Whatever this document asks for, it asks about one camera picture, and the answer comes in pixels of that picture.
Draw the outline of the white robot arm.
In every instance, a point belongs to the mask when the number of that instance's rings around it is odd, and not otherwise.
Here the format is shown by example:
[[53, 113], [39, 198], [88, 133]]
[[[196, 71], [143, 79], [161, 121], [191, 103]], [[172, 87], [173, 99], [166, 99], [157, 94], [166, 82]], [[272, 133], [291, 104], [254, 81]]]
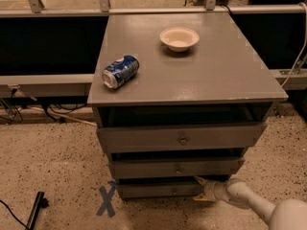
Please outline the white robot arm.
[[307, 230], [307, 203], [298, 199], [282, 200], [273, 204], [255, 193], [244, 181], [231, 178], [225, 182], [195, 179], [203, 192], [196, 201], [224, 201], [237, 208], [251, 209], [267, 225], [269, 230]]

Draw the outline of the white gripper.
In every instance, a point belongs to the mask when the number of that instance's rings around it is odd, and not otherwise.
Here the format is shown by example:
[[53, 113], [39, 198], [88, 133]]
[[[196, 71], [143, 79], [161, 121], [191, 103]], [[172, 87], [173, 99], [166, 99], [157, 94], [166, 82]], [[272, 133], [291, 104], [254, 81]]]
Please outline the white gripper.
[[194, 176], [200, 185], [204, 186], [204, 194], [199, 194], [193, 197], [195, 201], [208, 202], [210, 201], [227, 201], [227, 192], [223, 182], [207, 180], [199, 176]]

